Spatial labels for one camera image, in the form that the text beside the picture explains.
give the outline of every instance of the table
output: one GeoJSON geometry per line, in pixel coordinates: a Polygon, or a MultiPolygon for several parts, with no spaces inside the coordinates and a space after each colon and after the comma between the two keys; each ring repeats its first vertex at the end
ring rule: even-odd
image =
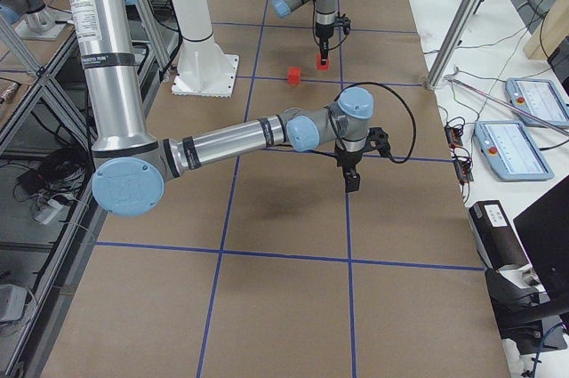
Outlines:
{"type": "MultiPolygon", "coordinates": [[[[156,137],[316,109],[372,79],[409,102],[413,160],[366,157],[345,195],[333,161],[264,150],[169,183],[147,215],[109,216],[42,376],[509,376],[408,0],[340,0],[354,29],[328,72],[309,7],[277,20],[268,0],[208,1],[217,42],[240,54],[233,96],[163,84],[156,137]]],[[[402,156],[405,112],[373,94],[402,156]]]]}
{"type": "MultiPolygon", "coordinates": [[[[445,38],[446,31],[461,0],[410,0],[410,2],[418,32],[421,36],[423,51],[430,52],[438,49],[445,38]]],[[[523,27],[523,21],[521,21],[509,0],[485,0],[477,14],[469,21],[463,34],[461,45],[470,47],[480,44],[494,44],[498,40],[516,33],[523,27]]],[[[453,73],[454,66],[458,66],[460,69],[476,76],[498,77],[505,80],[508,77],[523,77],[544,71],[536,77],[553,80],[558,90],[564,92],[557,77],[549,69],[549,65],[545,61],[531,61],[525,57],[523,48],[529,37],[529,33],[522,30],[517,35],[496,45],[474,49],[457,49],[446,69],[446,74],[453,73]],[[501,72],[510,55],[509,65],[501,72]]],[[[436,55],[428,53],[425,56],[427,64],[430,66],[436,55]]],[[[459,74],[457,77],[485,92],[492,92],[493,96],[498,99],[506,100],[504,84],[501,82],[495,82],[492,79],[481,80],[467,74],[459,74]]],[[[476,110],[482,108],[484,98],[464,91],[460,87],[455,87],[455,92],[457,99],[464,104],[476,110]]],[[[443,122],[447,118],[450,119],[457,116],[465,117],[467,122],[472,122],[476,118],[476,114],[473,111],[466,109],[453,99],[453,92],[448,84],[442,84],[436,89],[436,94],[438,104],[449,113],[447,117],[445,112],[441,110],[443,122]]],[[[480,119],[511,120],[516,119],[516,117],[508,109],[488,102],[480,114],[480,119]]],[[[480,200],[498,199],[508,217],[513,220],[527,206],[564,179],[569,173],[569,154],[567,154],[566,148],[560,148],[543,153],[556,175],[553,180],[543,182],[500,182],[489,169],[481,152],[476,148],[472,148],[472,130],[472,125],[466,125],[463,135],[465,146],[472,153],[474,163],[472,169],[474,182],[470,183],[466,207],[470,207],[480,200]]],[[[555,145],[565,140],[562,135],[554,133],[549,129],[530,128],[529,130],[540,147],[555,145]]],[[[569,365],[568,350],[543,353],[542,356],[540,360],[543,361],[543,364],[539,366],[538,376],[567,376],[567,365],[569,365]]],[[[525,363],[528,366],[531,365],[530,357],[525,357],[525,363]]]]}

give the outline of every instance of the label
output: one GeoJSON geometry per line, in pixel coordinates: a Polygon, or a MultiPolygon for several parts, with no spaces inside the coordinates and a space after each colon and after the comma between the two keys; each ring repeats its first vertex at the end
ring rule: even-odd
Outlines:
{"type": "Polygon", "coordinates": [[[506,218],[504,218],[498,205],[484,205],[484,209],[493,227],[508,227],[506,218]]]}
{"type": "Polygon", "coordinates": [[[71,4],[71,11],[73,12],[75,32],[79,43],[96,42],[102,39],[99,15],[94,0],[74,2],[71,4]]]}
{"type": "Polygon", "coordinates": [[[95,53],[81,57],[83,69],[115,66],[134,66],[136,60],[132,53],[95,53]]]}

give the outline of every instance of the black band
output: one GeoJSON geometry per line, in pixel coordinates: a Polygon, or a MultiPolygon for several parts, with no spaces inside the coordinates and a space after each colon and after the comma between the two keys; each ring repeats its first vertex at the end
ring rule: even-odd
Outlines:
{"type": "Polygon", "coordinates": [[[94,53],[81,57],[83,69],[99,67],[136,66],[132,53],[94,53]]]}
{"type": "Polygon", "coordinates": [[[188,41],[188,42],[191,42],[191,43],[202,43],[202,42],[204,42],[205,40],[209,40],[210,38],[212,38],[212,36],[213,36],[213,31],[212,31],[212,33],[211,33],[208,37],[200,38],[199,40],[192,40],[191,38],[187,38],[187,37],[184,37],[184,36],[181,36],[181,38],[183,38],[184,40],[186,40],[186,41],[188,41]]]}
{"type": "Polygon", "coordinates": [[[286,139],[286,128],[285,128],[285,124],[283,123],[283,119],[277,114],[276,118],[278,118],[278,122],[281,124],[281,128],[283,129],[283,142],[287,142],[288,140],[286,139]]]}
{"type": "Polygon", "coordinates": [[[41,4],[37,9],[34,9],[34,10],[32,10],[32,11],[27,11],[26,14],[27,14],[27,15],[31,15],[31,14],[33,14],[33,13],[42,11],[43,9],[45,9],[45,3],[41,4]]]}
{"type": "Polygon", "coordinates": [[[174,156],[172,155],[172,149],[170,148],[170,140],[163,140],[162,145],[164,147],[164,154],[166,155],[166,162],[168,163],[170,172],[174,178],[178,178],[180,176],[180,173],[178,172],[178,168],[174,163],[174,156]]]}
{"type": "Polygon", "coordinates": [[[263,135],[265,135],[265,144],[267,147],[272,147],[275,145],[275,137],[273,136],[273,129],[270,127],[270,122],[266,117],[258,118],[257,121],[260,123],[263,135]]]}
{"type": "Polygon", "coordinates": [[[104,151],[93,150],[92,156],[95,158],[113,158],[123,156],[135,156],[137,154],[148,153],[158,148],[158,141],[150,144],[141,145],[140,147],[132,147],[130,149],[111,149],[104,151]]]}
{"type": "Polygon", "coordinates": [[[199,161],[199,157],[197,156],[194,139],[190,136],[188,138],[184,138],[182,143],[184,145],[184,154],[186,155],[186,160],[188,160],[188,168],[190,170],[194,170],[202,167],[202,164],[199,161]]]}

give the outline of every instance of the metal frame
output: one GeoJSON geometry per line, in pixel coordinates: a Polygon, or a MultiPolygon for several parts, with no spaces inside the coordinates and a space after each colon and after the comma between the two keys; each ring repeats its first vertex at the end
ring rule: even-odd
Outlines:
{"type": "Polygon", "coordinates": [[[448,29],[445,40],[443,40],[443,44],[441,44],[440,51],[430,69],[429,77],[425,82],[427,89],[434,91],[437,88],[438,82],[453,56],[454,49],[456,49],[456,46],[461,40],[466,24],[470,16],[472,16],[472,13],[476,10],[479,2],[480,0],[462,0],[458,11],[456,11],[454,15],[451,27],[448,29]]]}

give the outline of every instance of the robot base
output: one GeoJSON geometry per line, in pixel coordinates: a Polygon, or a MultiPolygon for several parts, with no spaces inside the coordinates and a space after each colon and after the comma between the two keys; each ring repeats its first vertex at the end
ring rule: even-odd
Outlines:
{"type": "MultiPolygon", "coordinates": [[[[70,20],[71,15],[69,13],[58,12],[50,10],[54,19],[56,20],[70,20]]],[[[61,31],[65,29],[68,24],[55,24],[53,27],[45,31],[44,33],[37,33],[28,28],[26,21],[22,20],[14,31],[22,40],[56,40],[60,36],[61,31]]]]}
{"type": "Polygon", "coordinates": [[[200,55],[198,51],[182,50],[172,93],[224,98],[231,96],[239,56],[224,54],[216,44],[213,45],[213,50],[213,58],[207,52],[200,55]],[[209,60],[200,60],[200,56],[204,55],[209,57],[209,60]]]}

